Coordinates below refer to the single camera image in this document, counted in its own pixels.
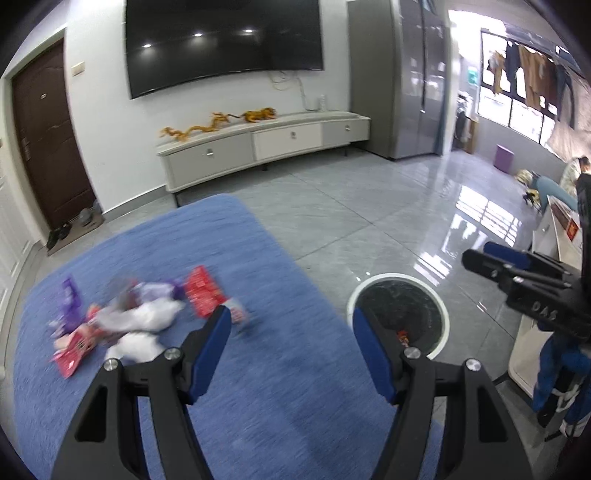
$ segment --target metal screw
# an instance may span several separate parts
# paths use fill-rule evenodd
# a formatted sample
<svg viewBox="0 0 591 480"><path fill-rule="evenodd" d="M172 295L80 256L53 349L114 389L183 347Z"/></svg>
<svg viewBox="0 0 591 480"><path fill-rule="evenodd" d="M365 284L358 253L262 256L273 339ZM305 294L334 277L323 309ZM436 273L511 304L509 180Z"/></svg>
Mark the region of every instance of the metal screw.
<svg viewBox="0 0 591 480"><path fill-rule="evenodd" d="M168 348L164 351L164 358L166 360L176 360L181 356L181 350L176 347Z"/></svg>
<svg viewBox="0 0 591 480"><path fill-rule="evenodd" d="M119 362L117 361L116 358L108 358L107 360L105 360L105 363L103 364L103 368L105 370L107 370L108 372L111 372L112 370L117 368L118 365L119 365Z"/></svg>
<svg viewBox="0 0 591 480"><path fill-rule="evenodd" d="M421 356L421 351L415 346L410 346L404 349L404 356L406 358L419 358Z"/></svg>
<svg viewBox="0 0 591 480"><path fill-rule="evenodd" d="M478 372L482 368L482 364L475 358L469 358L466 360L466 366L468 367L468 370L472 370L473 372Z"/></svg>

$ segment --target tv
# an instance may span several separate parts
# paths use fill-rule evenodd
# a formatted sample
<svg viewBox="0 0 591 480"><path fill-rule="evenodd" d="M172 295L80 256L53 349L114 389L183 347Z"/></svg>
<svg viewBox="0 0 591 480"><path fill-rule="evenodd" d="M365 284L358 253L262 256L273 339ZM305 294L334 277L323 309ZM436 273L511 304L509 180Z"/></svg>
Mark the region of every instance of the tv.
<svg viewBox="0 0 591 480"><path fill-rule="evenodd" d="M319 0L127 0L131 98L257 70L323 70Z"/></svg>

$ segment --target brown door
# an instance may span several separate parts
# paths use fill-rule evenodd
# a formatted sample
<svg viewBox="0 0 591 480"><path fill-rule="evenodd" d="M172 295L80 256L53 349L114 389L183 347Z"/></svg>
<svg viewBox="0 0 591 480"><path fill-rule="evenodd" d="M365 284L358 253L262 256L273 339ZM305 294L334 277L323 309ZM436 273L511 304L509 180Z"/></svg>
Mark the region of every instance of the brown door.
<svg viewBox="0 0 591 480"><path fill-rule="evenodd" d="M95 200L70 121L63 41L13 78L12 101L31 187L50 228L57 228Z"/></svg>

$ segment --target blue rug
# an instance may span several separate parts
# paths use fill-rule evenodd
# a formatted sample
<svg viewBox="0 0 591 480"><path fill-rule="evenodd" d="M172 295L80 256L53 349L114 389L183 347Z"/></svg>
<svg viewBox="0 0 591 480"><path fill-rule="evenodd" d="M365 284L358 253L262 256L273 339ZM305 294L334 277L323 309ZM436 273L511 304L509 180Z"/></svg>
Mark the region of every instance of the blue rug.
<svg viewBox="0 0 591 480"><path fill-rule="evenodd" d="M50 363L47 323L59 315L63 279L74 277L86 308L107 300L113 278L184 281L198 264L252 316L246 331L231 334L209 392L189 407L214 477L369 479L394 409L376 393L351 330L229 195L201 200L109 239L33 288L22 313L14 374L17 433L33 474L50 477L70 419L105 355L104 347L96 348L68 380ZM187 304L160 341L179 345L202 324ZM150 475L160 480L146 401L140 415ZM434 423L422 478L434 476L440 438L441 427Z"/></svg>

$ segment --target tv stand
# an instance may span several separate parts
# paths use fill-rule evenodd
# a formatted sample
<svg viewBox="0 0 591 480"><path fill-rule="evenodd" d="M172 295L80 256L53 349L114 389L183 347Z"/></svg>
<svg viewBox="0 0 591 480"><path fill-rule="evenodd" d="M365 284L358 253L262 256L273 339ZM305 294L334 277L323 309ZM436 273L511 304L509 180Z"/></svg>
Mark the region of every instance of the tv stand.
<svg viewBox="0 0 591 480"><path fill-rule="evenodd" d="M366 116L304 112L194 134L186 142L168 141L157 147L157 155L166 172L166 190L178 193L235 171L368 138Z"/></svg>

